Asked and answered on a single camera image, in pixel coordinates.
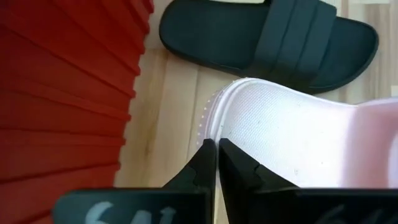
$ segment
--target slipper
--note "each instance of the slipper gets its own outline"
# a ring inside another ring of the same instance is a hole
[[[197,144],[228,138],[299,187],[398,188],[398,98],[348,105],[243,78],[208,101]]]
[[[379,44],[370,25],[336,17],[336,8],[319,0],[176,0],[159,35],[168,50],[191,62],[311,94],[354,80]]]

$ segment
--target black slide sandal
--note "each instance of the black slide sandal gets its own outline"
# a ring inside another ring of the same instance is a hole
[[[319,0],[174,0],[159,35],[191,62],[311,94],[354,80],[379,44],[373,27],[336,17],[336,8]]]

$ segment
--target wooden floor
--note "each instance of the wooden floor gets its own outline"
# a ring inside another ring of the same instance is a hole
[[[160,187],[194,155],[198,120],[211,94],[237,77],[185,62],[168,53],[159,40],[159,20],[170,0],[154,0],[155,13],[146,39],[146,53],[131,101],[132,121],[126,126],[115,185]],[[318,95],[359,103],[398,95],[398,0],[328,0],[338,14],[364,21],[379,32],[380,45],[370,67],[354,82]],[[227,223],[220,190],[215,220]]]

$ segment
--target black plastic object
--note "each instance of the black plastic object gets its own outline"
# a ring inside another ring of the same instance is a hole
[[[61,197],[55,224],[212,224],[216,144],[204,140],[161,189],[87,189]],[[219,142],[219,168],[230,224],[398,224],[398,190],[300,189]]]
[[[216,146],[204,140],[190,162],[161,189],[86,189],[61,197],[55,224],[211,224]]]
[[[159,35],[186,60],[313,94],[354,80],[379,44],[371,26],[336,17],[336,8],[319,0],[175,0]]]

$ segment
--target white slide sandal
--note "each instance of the white slide sandal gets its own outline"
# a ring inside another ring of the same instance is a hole
[[[243,78],[213,95],[199,133],[299,187],[398,188],[398,98],[348,105]]]

